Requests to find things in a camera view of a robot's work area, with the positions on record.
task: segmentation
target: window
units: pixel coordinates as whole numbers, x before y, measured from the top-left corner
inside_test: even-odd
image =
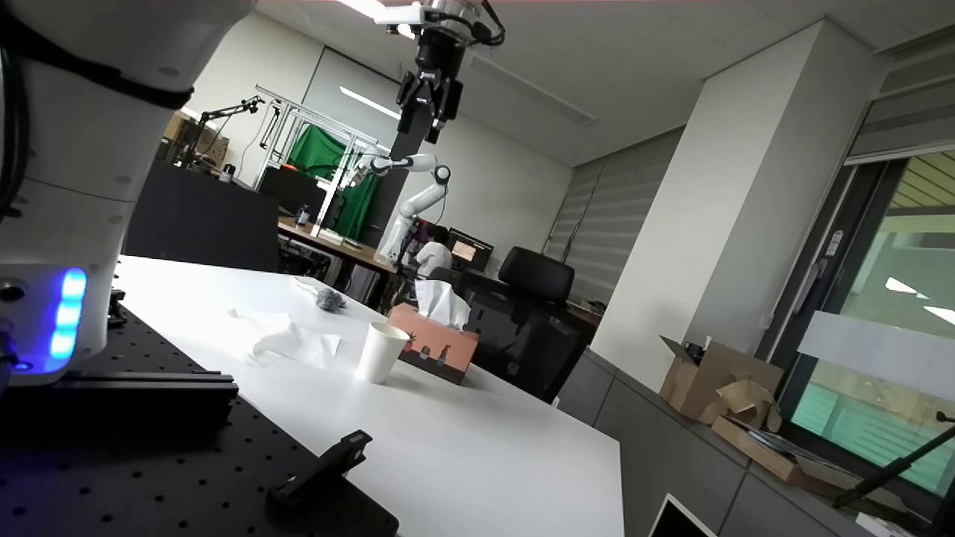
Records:
[[[955,154],[908,161],[836,310],[955,343]],[[955,416],[955,403],[820,362],[796,403],[794,424],[885,467],[939,433],[933,413]],[[936,447],[905,479],[946,497],[955,479],[955,445]]]
[[[839,209],[823,213],[817,242],[803,255],[803,274],[790,285],[790,316],[764,349],[790,367],[781,394],[787,433],[852,471],[875,471],[927,440],[955,416],[955,382],[946,394],[925,394],[845,367],[839,359],[799,356],[817,313],[876,336],[908,336],[952,346],[955,362],[955,154],[933,154],[893,164],[869,164],[845,176]],[[955,445],[920,461],[893,485],[925,518],[952,494]]]

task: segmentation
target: black stand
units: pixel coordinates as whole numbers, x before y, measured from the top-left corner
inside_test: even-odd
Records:
[[[864,480],[860,480],[852,491],[842,494],[833,509],[845,512],[852,501],[864,498],[870,491],[894,480],[900,471],[908,471],[917,461],[927,458],[933,447],[946,445],[948,440],[955,440],[955,422],[946,418],[943,413],[936,413],[936,422],[952,424],[948,430],[943,430],[939,436],[933,436],[931,443],[925,443],[921,447],[917,447],[908,458],[893,461],[885,468],[869,474]]]

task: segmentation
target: white table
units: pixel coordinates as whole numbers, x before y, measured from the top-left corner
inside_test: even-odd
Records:
[[[469,370],[466,385],[397,365],[387,385],[354,382],[357,301],[323,313],[323,285],[282,274],[121,257],[126,309],[238,392],[306,452],[367,430],[350,480],[400,521],[406,537],[620,537],[618,443],[506,382]],[[245,313],[287,313],[306,336],[339,336],[332,359],[254,356]]]

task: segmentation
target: blue led light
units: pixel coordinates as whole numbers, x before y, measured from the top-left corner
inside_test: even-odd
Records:
[[[56,330],[78,330],[81,327],[81,313],[82,313],[81,301],[59,301]]]
[[[82,297],[87,297],[87,271],[69,268],[59,282],[59,301],[56,301],[56,327],[51,336],[48,365],[45,373],[63,370],[72,352],[78,349],[78,331],[82,316]]]
[[[87,297],[87,274],[81,268],[69,268],[63,274],[59,301],[82,301]]]
[[[54,331],[51,359],[54,362],[69,362],[73,346],[78,346],[78,331],[69,331],[69,330],[64,331]]]

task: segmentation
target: window blind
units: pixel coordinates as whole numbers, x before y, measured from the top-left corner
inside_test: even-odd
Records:
[[[572,301],[609,301],[614,294],[678,143],[679,131],[672,131],[572,173],[543,245],[545,257],[575,268]]]
[[[955,52],[890,70],[846,164],[955,148]]]

